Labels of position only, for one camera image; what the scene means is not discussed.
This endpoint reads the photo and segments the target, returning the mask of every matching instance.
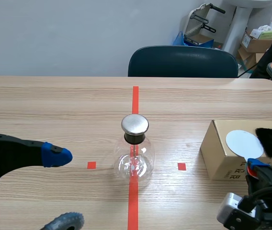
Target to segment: black cable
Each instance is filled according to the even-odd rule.
[[[241,77],[242,75],[244,75],[244,74],[245,74],[246,72],[248,72],[249,70],[251,70],[251,69],[253,69],[254,67],[256,67],[257,64],[258,64],[258,63],[256,63],[254,66],[252,66],[252,67],[250,67],[249,69],[247,69],[246,71],[244,71],[242,74],[240,74],[240,75],[238,76],[238,78]]]
[[[271,193],[272,193],[272,187],[260,189],[249,196],[249,201],[255,201],[256,199],[259,199],[260,197],[271,194]]]

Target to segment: metal cap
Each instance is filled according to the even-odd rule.
[[[149,128],[148,120],[139,114],[130,114],[121,122],[123,131],[131,136],[143,135]]]

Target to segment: blue clamp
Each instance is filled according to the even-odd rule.
[[[248,166],[251,168],[251,170],[254,169],[254,166],[262,166],[262,167],[265,167],[265,166],[270,166],[269,164],[265,164],[257,159],[253,159],[253,158],[249,158],[248,159]]]
[[[52,144],[45,142],[41,147],[41,159],[44,167],[63,166],[72,161],[72,154],[68,149],[63,149],[61,153],[54,153]]]

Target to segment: cardboard box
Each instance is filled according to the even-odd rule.
[[[239,63],[243,69],[246,71],[262,58],[264,54],[261,53],[248,53],[242,46],[238,50],[238,55],[236,57],[237,63]]]
[[[262,31],[254,29],[250,33],[251,37],[254,37],[256,39],[271,39],[272,38],[272,30],[269,31]]]
[[[211,180],[244,181],[246,161],[233,153],[226,136],[233,130],[244,130],[254,135],[257,128],[272,128],[272,121],[213,120],[201,145],[208,176]],[[265,153],[258,158],[272,166]]]
[[[213,47],[214,39],[202,34],[196,34],[191,37],[185,37],[184,42],[189,46],[211,48]]]
[[[244,33],[241,42],[242,47],[248,53],[266,53],[267,49],[270,48],[272,39],[255,39],[251,37],[247,32]]]

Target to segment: black chair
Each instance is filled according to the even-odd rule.
[[[129,77],[237,78],[238,66],[228,52],[194,46],[149,46],[137,50]]]

